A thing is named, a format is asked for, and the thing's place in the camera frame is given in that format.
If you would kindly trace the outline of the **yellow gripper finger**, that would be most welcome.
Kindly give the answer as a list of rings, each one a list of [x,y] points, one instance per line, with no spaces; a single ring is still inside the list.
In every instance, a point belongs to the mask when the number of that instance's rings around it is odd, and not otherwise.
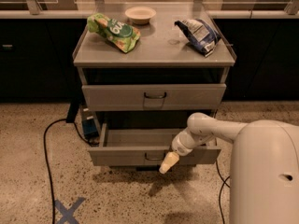
[[[161,163],[159,172],[161,174],[167,173],[179,161],[179,154],[174,151],[168,152]]]

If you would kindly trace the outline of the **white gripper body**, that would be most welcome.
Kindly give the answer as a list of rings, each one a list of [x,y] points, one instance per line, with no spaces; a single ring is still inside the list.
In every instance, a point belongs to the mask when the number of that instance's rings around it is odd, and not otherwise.
[[[187,156],[201,144],[201,137],[188,128],[178,133],[172,141],[171,148],[179,156]]]

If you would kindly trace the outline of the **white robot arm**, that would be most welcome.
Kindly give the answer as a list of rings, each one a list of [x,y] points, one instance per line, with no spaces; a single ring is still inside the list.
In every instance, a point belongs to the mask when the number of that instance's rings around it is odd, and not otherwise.
[[[215,137],[233,145],[230,224],[299,224],[299,127],[269,119],[223,121],[194,113],[173,139],[160,172]]]

